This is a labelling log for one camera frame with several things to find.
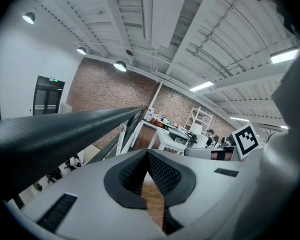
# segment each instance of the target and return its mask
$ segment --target wooden floor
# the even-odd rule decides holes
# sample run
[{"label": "wooden floor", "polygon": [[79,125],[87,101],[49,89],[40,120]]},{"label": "wooden floor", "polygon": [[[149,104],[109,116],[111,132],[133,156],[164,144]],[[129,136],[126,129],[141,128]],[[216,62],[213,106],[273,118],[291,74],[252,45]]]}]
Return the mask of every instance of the wooden floor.
[{"label": "wooden floor", "polygon": [[[156,131],[153,128],[143,126],[131,151],[148,148],[151,139],[155,135],[155,132]],[[152,148],[157,149],[159,145],[160,141],[157,139]],[[165,200],[151,178],[145,179],[141,196],[146,200],[147,212],[149,216],[154,223],[156,223],[162,229]]]}]

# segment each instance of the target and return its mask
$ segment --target white ceiling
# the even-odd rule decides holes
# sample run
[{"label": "white ceiling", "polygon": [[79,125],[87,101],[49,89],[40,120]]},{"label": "white ceiling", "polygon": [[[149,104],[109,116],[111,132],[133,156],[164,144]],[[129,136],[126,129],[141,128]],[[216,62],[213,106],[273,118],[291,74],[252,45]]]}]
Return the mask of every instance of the white ceiling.
[{"label": "white ceiling", "polygon": [[[284,125],[271,94],[289,62],[271,64],[270,55],[298,40],[267,1],[184,0],[170,45],[159,49],[144,38],[141,0],[35,1],[88,48],[89,58],[125,61],[128,69],[164,80],[235,127],[229,116],[249,119],[257,130]],[[206,81],[214,86],[189,92]]]}]

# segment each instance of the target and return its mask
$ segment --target black slot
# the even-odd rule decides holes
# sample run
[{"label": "black slot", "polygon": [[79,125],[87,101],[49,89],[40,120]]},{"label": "black slot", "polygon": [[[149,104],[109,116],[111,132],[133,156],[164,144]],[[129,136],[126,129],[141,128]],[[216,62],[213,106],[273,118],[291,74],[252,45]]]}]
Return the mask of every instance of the black slot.
[{"label": "black slot", "polygon": [[222,168],[218,168],[214,171],[217,174],[223,174],[223,175],[227,175],[230,177],[237,177],[238,175],[238,171],[235,170],[227,170],[227,169],[222,169]]},{"label": "black slot", "polygon": [[38,221],[38,225],[54,233],[76,200],[77,197],[74,195],[63,194]]}]

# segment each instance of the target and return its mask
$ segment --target brick wall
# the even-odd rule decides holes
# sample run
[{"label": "brick wall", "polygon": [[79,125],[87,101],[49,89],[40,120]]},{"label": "brick wall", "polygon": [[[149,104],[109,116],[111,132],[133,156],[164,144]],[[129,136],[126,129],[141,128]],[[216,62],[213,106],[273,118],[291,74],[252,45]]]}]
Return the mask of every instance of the brick wall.
[{"label": "brick wall", "polygon": [[[67,98],[72,111],[102,110],[123,107],[147,107],[159,84],[140,74],[116,70],[113,65],[85,58],[80,64]],[[162,86],[153,104],[155,112],[162,112],[168,119],[184,126],[192,107],[201,107],[214,115],[198,102],[187,96]],[[220,137],[228,136],[235,129],[219,116],[214,115],[211,129]],[[102,149],[117,134],[114,129],[94,143]]]}]

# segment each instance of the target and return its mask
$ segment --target white shelving unit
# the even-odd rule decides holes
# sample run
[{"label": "white shelving unit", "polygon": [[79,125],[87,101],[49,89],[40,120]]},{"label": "white shelving unit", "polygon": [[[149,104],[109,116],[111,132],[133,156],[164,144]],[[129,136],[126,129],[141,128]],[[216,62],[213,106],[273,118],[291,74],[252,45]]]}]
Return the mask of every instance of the white shelving unit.
[{"label": "white shelving unit", "polygon": [[201,135],[206,136],[207,130],[209,129],[213,118],[213,115],[202,111],[201,107],[192,107],[190,115],[185,122],[184,128],[189,130],[194,123],[199,123],[200,125],[202,125]]}]

